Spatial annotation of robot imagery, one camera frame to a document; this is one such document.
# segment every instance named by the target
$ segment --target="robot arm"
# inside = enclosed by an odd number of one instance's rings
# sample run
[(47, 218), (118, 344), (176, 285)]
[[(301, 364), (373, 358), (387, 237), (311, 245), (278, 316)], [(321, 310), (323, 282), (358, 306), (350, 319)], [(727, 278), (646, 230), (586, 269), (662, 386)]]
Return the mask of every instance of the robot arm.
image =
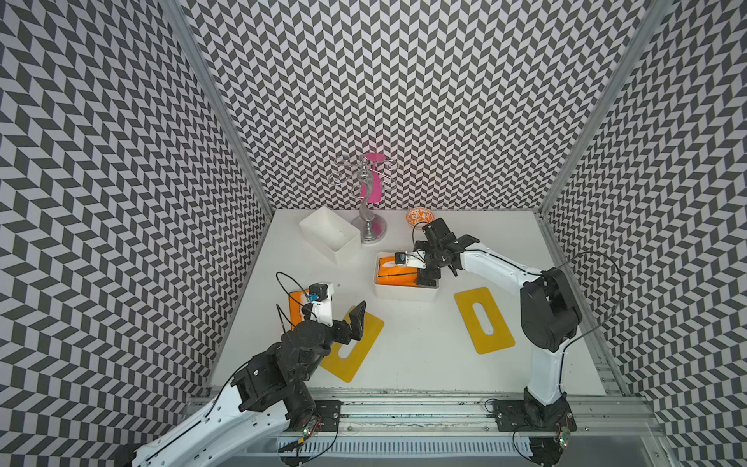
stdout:
[(115, 466), (217, 466), (260, 439), (312, 423), (316, 403), (306, 381), (333, 342), (361, 340), (366, 302), (347, 323), (332, 319), (330, 284), (311, 285), (309, 299), (305, 319), (238, 369), (208, 405), (148, 445), (121, 446)]
[(519, 296), (521, 328), (535, 346), (527, 384), (530, 399), (534, 399), (530, 402), (540, 412), (543, 407), (553, 406), (562, 397), (562, 351), (581, 322), (580, 307), (565, 274), (556, 267), (542, 271), (523, 265), (490, 250), (471, 235), (457, 238), (443, 219), (427, 224), (423, 232), (427, 240), (415, 242), (414, 252), (397, 253), (395, 262), (417, 267), (419, 285), (435, 285), (445, 266), (454, 275), (466, 270)]

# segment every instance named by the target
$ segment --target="yellow placemat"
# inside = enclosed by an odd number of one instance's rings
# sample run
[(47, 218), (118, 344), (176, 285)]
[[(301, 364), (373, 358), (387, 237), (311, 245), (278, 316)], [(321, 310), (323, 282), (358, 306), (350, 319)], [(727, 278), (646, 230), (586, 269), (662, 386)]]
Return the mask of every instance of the yellow placemat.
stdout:
[[(467, 331), (472, 338), (472, 344), (477, 353), (495, 352), (500, 349), (507, 349), (516, 345), (516, 341), (500, 314), (498, 305), (493, 300), (493, 295), (487, 287), (475, 288), (454, 294), (454, 300), (462, 313), (462, 319), (467, 326)], [(492, 334), (485, 334), (477, 315), (474, 312), (473, 305), (479, 303), (485, 309), (490, 324), (493, 326)]]
[[(350, 322), (348, 315), (345, 315), (345, 321)], [(368, 351), (374, 346), (374, 342), (379, 337), (382, 329), (384, 329), (384, 321), (366, 312), (363, 320), (363, 338), (357, 342), (350, 341), (349, 345), (355, 345), (350, 351), (350, 355), (347, 358), (341, 358), (340, 349), (342, 348), (342, 344), (336, 342), (332, 344), (330, 354), (322, 360), (321, 367), (345, 383), (353, 381), (356, 373), (358, 373), (358, 369), (363, 364), (363, 360), (368, 355)]]

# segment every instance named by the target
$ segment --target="white box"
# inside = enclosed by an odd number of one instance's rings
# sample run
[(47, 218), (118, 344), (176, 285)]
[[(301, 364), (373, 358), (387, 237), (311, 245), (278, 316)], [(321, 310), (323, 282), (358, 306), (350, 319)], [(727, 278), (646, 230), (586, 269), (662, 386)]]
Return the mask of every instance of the white box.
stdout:
[(380, 285), (376, 280), (379, 276), (379, 260), (394, 253), (381, 252), (376, 255), (373, 264), (373, 293), (385, 300), (405, 300), (409, 302), (433, 302), (438, 294), (438, 280), (435, 287), (405, 287), (403, 285)]
[(336, 265), (343, 265), (361, 249), (361, 231), (323, 207), (298, 223), (303, 237)]

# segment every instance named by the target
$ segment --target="black and white wallpaper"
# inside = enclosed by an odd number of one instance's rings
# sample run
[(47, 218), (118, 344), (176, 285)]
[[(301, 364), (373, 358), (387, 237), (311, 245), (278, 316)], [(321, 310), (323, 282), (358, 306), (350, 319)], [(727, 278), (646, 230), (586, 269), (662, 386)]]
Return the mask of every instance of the black and white wallpaper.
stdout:
[(649, 0), (182, 0), (275, 208), (535, 208)]
[[(553, 212), (621, 265), (604, 335), (686, 466), (747, 466), (746, 31), (742, 1), (675, 2)], [(579, 271), (609, 314), (614, 270)]]
[(155, 0), (0, 17), (0, 465), (104, 465), (208, 384), (266, 220)]

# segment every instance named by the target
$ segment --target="black cable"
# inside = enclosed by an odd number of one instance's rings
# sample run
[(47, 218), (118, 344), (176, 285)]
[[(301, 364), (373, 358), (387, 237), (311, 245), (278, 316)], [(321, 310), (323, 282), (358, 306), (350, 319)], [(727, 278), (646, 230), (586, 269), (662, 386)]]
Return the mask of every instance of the black cable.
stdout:
[(513, 267), (515, 267), (516, 269), (520, 270), (521, 272), (523, 272), (523, 273), (525, 273), (525, 274), (529, 274), (530, 276), (537, 276), (537, 277), (540, 277), (540, 276), (544, 276), (544, 274), (541, 274), (541, 273), (540, 273), (540, 274), (537, 274), (537, 273), (531, 273), (531, 272), (529, 272), (528, 270), (526, 270), (526, 269), (522, 269), (521, 267), (519, 267), (519, 266), (517, 266), (517, 265), (513, 264), (513, 263), (512, 263), (511, 261), (509, 261), (509, 260), (507, 260), (507, 259), (505, 259), (505, 258), (501, 258), (500, 256), (496, 256), (496, 255), (494, 255), (493, 253), (488, 253), (488, 252), (486, 252), (486, 251), (484, 251), (484, 250), (477, 250), (477, 249), (474, 249), (474, 250), (465, 250), (465, 253), (466, 253), (466, 252), (469, 252), (469, 251), (479, 251), (480, 253), (485, 253), (486, 255), (488, 255), (488, 256), (492, 256), (493, 258), (496, 258), (496, 259), (500, 259), (500, 260), (501, 260), (502, 262), (504, 262), (504, 263), (508, 263), (508, 264), (512, 265)]
[(417, 274), (417, 272), (414, 273), (401, 273), (401, 274), (379, 274), (378, 277), (396, 277), (396, 276), (414, 276)]
[(278, 281), (278, 283), (280, 284), (280, 288), (282, 289), (282, 291), (284, 291), (284, 292), (285, 292), (285, 294), (286, 294), (286, 295), (288, 295), (288, 298), (290, 298), (290, 299), (291, 299), (291, 300), (293, 300), (294, 302), (296, 302), (296, 303), (298, 303), (299, 305), (301, 305), (301, 302), (300, 302), (300, 301), (298, 301), (298, 300), (296, 300), (295, 298), (293, 298), (293, 296), (291, 295), (291, 293), (290, 293), (290, 292), (288, 292), (287, 290), (285, 290), (285, 287), (283, 287), (283, 284), (282, 284), (282, 282), (280, 282), (280, 277), (279, 277), (279, 276), (280, 276), (280, 274), (282, 274), (283, 276), (285, 276), (285, 277), (289, 278), (290, 280), (292, 280), (293, 282), (295, 282), (295, 283), (296, 283), (296, 285), (298, 285), (298, 288), (300, 288), (300, 289), (301, 289), (301, 292), (303, 292), (303, 294), (304, 294), (304, 295), (306, 296), (306, 299), (307, 299), (308, 301), (311, 301), (311, 300), (309, 300), (309, 294), (307, 294), (307, 293), (306, 293), (306, 289), (305, 289), (305, 288), (303, 288), (303, 287), (301, 287), (301, 284), (299, 284), (297, 280), (295, 280), (295, 279), (294, 279), (293, 277), (291, 277), (291, 276), (287, 275), (286, 273), (283, 273), (283, 272), (281, 272), (281, 271), (278, 271), (278, 272), (276, 272), (276, 273), (275, 273), (275, 279), (276, 279), (276, 280)]
[[(335, 419), (334, 419), (334, 418), (330, 418), (330, 417), (322, 417), (322, 418), (326, 418), (326, 419), (328, 419), (328, 420), (332, 420), (332, 421), (335, 421)], [(307, 463), (310, 463), (310, 462), (311, 462), (312, 460), (316, 459), (317, 457), (319, 457), (319, 456), (321, 456), (322, 454), (324, 454), (324, 453), (326, 453), (327, 451), (329, 451), (329, 449), (330, 449), (330, 448), (331, 448), (332, 446), (334, 446), (334, 445), (335, 445), (335, 441), (337, 441), (337, 436), (338, 436), (339, 434), (340, 434), (340, 420), (338, 419), (338, 420), (337, 420), (337, 431), (335, 432), (335, 438), (334, 438), (334, 439), (332, 440), (332, 444), (330, 444), (329, 446), (327, 446), (327, 447), (326, 447), (326, 449), (325, 449), (324, 451), (321, 451), (321, 452), (320, 452), (319, 454), (317, 454), (316, 456), (314, 456), (314, 457), (312, 457), (311, 459), (309, 459), (309, 460), (307, 460), (306, 462), (304, 462), (304, 465), (305, 465), (305, 464), (307, 464)]]
[(530, 426), (530, 425), (518, 425), (518, 426), (517, 426), (516, 428), (514, 428), (514, 432), (513, 432), (513, 434), (511, 435), (511, 444), (513, 445), (514, 449), (516, 449), (516, 452), (518, 452), (518, 455), (519, 455), (519, 456), (522, 456), (523, 458), (525, 458), (526, 460), (528, 460), (528, 461), (529, 461), (529, 462), (531, 462), (532, 464), (535, 464), (535, 465), (537, 465), (537, 463), (536, 463), (536, 462), (534, 462), (533, 460), (531, 460), (531, 459), (530, 459), (529, 457), (526, 457), (525, 455), (523, 455), (523, 454), (521, 453), (521, 451), (520, 451), (520, 450), (518, 449), (518, 447), (516, 446), (516, 441), (515, 441), (515, 438), (516, 438), (516, 432), (518, 431), (518, 429), (519, 429), (519, 428), (524, 428), (524, 427), (529, 427), (529, 428), (531, 428), (531, 426)]
[(599, 323), (597, 323), (596, 326), (594, 326), (590, 330), (586, 331), (584, 334), (579, 335), (577, 338), (573, 339), (571, 342), (568, 343), (568, 345), (566, 345), (563, 348), (562, 353), (560, 354), (560, 376), (558, 377), (558, 391), (560, 391), (561, 394), (562, 394), (562, 389), (561, 389), (560, 385), (561, 385), (561, 382), (562, 382), (562, 365), (563, 365), (563, 362), (565, 361), (565, 351), (568, 349), (568, 347), (572, 346), (576, 341), (580, 341), (581, 339), (585, 338), (589, 334), (591, 334), (594, 331), (596, 331), (597, 329), (599, 329), (599, 326), (601, 326), (602, 324), (608, 322), (608, 320), (612, 316), (616, 315), (620, 311), (620, 304), (622, 303), (622, 292), (624, 290), (624, 280), (623, 280), (623, 276), (622, 276), (622, 271), (620, 270), (620, 267), (617, 265), (617, 262), (615, 262), (615, 260), (610, 255), (608, 255), (606, 253), (602, 253), (601, 251), (584, 250), (582, 252), (579, 252), (577, 255), (575, 255), (573, 258), (569, 259), (568, 261), (562, 263), (560, 266), (558, 266), (558, 268), (561, 268), (561, 267), (565, 266), (566, 264), (574, 261), (575, 259), (577, 259), (581, 255), (589, 255), (589, 254), (602, 256), (607, 261), (609, 261), (610, 263), (612, 263), (612, 266), (615, 267), (615, 270), (617, 271), (617, 275), (620, 277), (620, 298), (619, 298), (619, 300), (617, 300), (617, 303), (615, 303), (615, 306), (612, 308), (612, 311), (610, 312), (609, 316), (607, 316), (602, 321), (599, 321)]
[(161, 446), (161, 449), (159, 449), (155, 453), (151, 454), (149, 457), (146, 457), (145, 461), (147, 462), (147, 461), (151, 460), (153, 457), (158, 456), (161, 453), (162, 450), (164, 450), (164, 449), (168, 448), (169, 446), (171, 446), (171, 444), (173, 444), (174, 441), (176, 441), (177, 439), (179, 439), (182, 436), (186, 435), (187, 433), (189, 433), (189, 430), (191, 430), (192, 428), (195, 428), (197, 425), (199, 425), (201, 423), (202, 423), (202, 420), (198, 420), (197, 423), (195, 423), (194, 425), (192, 425), (188, 429), (182, 431), (176, 437), (172, 438), (171, 441), (169, 441), (168, 443), (165, 443), (163, 446)]
[(495, 412), (493, 412), (492, 410), (490, 410), (488, 408), (488, 402), (490, 402), (491, 400), (495, 400), (496, 402), (498, 402), (498, 399), (496, 399), (496, 398), (489, 398), (488, 400), (486, 400), (485, 402), (483, 402), (483, 407), (485, 407), (485, 411), (487, 413), (491, 413), (491, 414), (495, 415)]
[(282, 320), (282, 313), (280, 312), (280, 307), (278, 306), (278, 319), (280, 320), (280, 327), (282, 327), (282, 333), (285, 334), (288, 331), (285, 330), (285, 323)]
[(415, 229), (418, 228), (419, 225), (422, 223), (429, 224), (430, 222), (426, 222), (425, 220), (421, 220), (420, 222), (415, 223), (414, 226), (412, 226), (412, 249), (415, 249)]
[(282, 319), (285, 318), (285, 320), (288, 322), (288, 324), (291, 325), (291, 329), (293, 329), (293, 327), (294, 327), (293, 322), (288, 319), (288, 316), (282, 311), (282, 309), (280, 308), (280, 305), (278, 305), (277, 303), (275, 303), (275, 307), (278, 310), (278, 318), (280, 319), (280, 326), (282, 326), (282, 333), (285, 334), (286, 333), (286, 331), (285, 331), (285, 323), (282, 322)]
[(221, 394), (221, 393), (223, 392), (223, 390), (224, 390), (224, 389), (226, 388), (226, 385), (227, 385), (227, 384), (229, 383), (229, 381), (230, 381), (230, 380), (232, 380), (232, 379), (233, 379), (233, 377), (234, 377), (234, 376), (236, 376), (236, 374), (237, 374), (237, 373), (238, 373), (239, 371), (243, 370), (243, 369), (244, 369), (244, 367), (245, 367), (245, 366), (247, 366), (248, 364), (249, 364), (249, 362), (245, 362), (245, 363), (244, 363), (244, 364), (242, 364), (242, 365), (241, 365), (240, 367), (236, 368), (236, 371), (234, 371), (234, 372), (233, 372), (233, 374), (232, 374), (232, 375), (231, 375), (231, 376), (230, 376), (230, 377), (229, 377), (229, 378), (228, 378), (228, 379), (226, 380), (226, 382), (225, 382), (225, 383), (223, 384), (223, 386), (221, 386), (221, 387), (220, 387), (220, 391), (218, 391), (218, 395), (217, 395), (217, 396), (215, 396), (215, 399), (213, 400), (213, 405), (211, 405), (211, 406), (210, 406), (210, 410), (208, 410), (208, 413), (204, 414), (204, 417), (207, 417), (208, 415), (210, 415), (210, 412), (212, 412), (212, 411), (213, 411), (213, 408), (215, 408), (215, 404), (216, 404), (216, 403), (218, 403), (218, 399), (220, 399), (220, 394)]

